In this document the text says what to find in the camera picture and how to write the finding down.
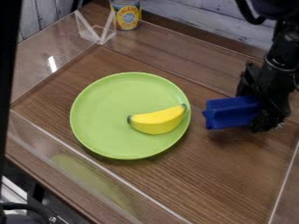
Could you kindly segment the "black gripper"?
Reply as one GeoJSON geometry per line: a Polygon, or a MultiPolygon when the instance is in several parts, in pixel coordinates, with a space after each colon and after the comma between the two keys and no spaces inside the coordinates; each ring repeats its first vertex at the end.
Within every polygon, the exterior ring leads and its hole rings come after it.
{"type": "Polygon", "coordinates": [[[295,74],[272,68],[267,63],[257,66],[245,64],[240,74],[236,96],[256,97],[261,109],[256,114],[249,130],[253,133],[275,129],[291,115],[288,96],[295,91],[295,74]]]}

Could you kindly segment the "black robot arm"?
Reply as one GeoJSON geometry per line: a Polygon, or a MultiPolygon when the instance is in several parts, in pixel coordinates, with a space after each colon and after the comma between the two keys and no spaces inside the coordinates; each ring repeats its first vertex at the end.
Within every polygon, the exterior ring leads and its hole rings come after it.
{"type": "Polygon", "coordinates": [[[289,94],[299,91],[299,0],[235,0],[252,25],[275,21],[272,45],[263,65],[248,62],[236,95],[251,95],[260,110],[248,127],[253,133],[276,128],[291,115],[289,94]]]}

